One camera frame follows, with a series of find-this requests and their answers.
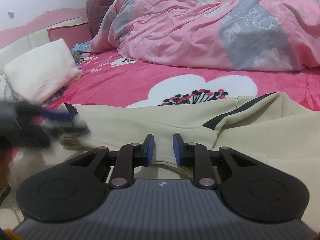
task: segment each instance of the gray leaf pattern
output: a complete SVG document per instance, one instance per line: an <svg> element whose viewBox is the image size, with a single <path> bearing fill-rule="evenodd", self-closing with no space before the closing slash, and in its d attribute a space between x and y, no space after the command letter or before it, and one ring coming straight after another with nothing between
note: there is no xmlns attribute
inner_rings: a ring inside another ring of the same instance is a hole
<svg viewBox="0 0 320 240"><path fill-rule="evenodd" d="M229 25L226 25L223 30L223 35L226 38L227 42L231 44L238 38L241 31L240 25L234 21L231 22Z"/></svg>
<svg viewBox="0 0 320 240"><path fill-rule="evenodd" d="M222 21L223 24L226 24L231 18L232 18L232 17L227 14L225 17L223 17L223 18L221 19L221 21Z"/></svg>

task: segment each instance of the blurry black object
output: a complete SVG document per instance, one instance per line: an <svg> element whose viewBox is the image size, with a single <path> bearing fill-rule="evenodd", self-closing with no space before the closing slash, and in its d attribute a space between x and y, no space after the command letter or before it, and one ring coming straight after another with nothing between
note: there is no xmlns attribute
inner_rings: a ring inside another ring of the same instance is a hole
<svg viewBox="0 0 320 240"><path fill-rule="evenodd" d="M55 126L36 124L36 117L54 121ZM64 132L85 132L86 125L74 123L74 113L57 113L27 102L0 102L0 146L48 147L51 140Z"/></svg>
<svg viewBox="0 0 320 240"><path fill-rule="evenodd" d="M11 240L11 238L0 228L0 240Z"/></svg>

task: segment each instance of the circular pad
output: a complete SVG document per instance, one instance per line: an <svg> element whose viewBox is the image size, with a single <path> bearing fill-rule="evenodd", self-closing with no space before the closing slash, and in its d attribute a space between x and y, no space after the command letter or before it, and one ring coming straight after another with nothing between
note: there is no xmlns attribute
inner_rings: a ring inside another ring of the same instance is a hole
<svg viewBox="0 0 320 240"><path fill-rule="evenodd" d="M260 179L250 184L250 192L262 200L277 200L285 196L286 187L271 179Z"/></svg>
<svg viewBox="0 0 320 240"><path fill-rule="evenodd" d="M71 197L77 190L74 182L68 179L51 179L42 184L39 193L50 200L62 200Z"/></svg>

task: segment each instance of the pink headboard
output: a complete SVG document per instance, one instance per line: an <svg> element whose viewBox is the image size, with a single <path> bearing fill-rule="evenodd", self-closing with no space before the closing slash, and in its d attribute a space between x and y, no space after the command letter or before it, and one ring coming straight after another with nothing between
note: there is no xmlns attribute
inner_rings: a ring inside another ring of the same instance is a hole
<svg viewBox="0 0 320 240"><path fill-rule="evenodd" d="M82 22L88 21L84 8L63 8L49 11L23 26L0 31L0 49L30 33L79 17Z"/></svg>

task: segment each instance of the crumpled clothing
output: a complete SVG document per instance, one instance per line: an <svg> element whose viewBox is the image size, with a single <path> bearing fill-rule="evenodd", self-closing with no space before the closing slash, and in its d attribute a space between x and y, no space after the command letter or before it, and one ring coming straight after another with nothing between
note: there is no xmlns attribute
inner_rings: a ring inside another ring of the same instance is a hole
<svg viewBox="0 0 320 240"><path fill-rule="evenodd" d="M79 51L81 53L84 53L89 48L89 44L90 44L90 41L86 41L81 44L76 44L73 46L73 49L71 51Z"/></svg>
<svg viewBox="0 0 320 240"><path fill-rule="evenodd" d="M44 104L50 104L55 100L58 100L59 98L62 97L63 92L67 89L67 87L62 87L60 88L57 92L55 92L49 99L47 99Z"/></svg>
<svg viewBox="0 0 320 240"><path fill-rule="evenodd" d="M79 52L79 51L71 51L71 55L72 55L73 59L75 60L76 64L78 64L80 61L80 54L81 54L81 52Z"/></svg>

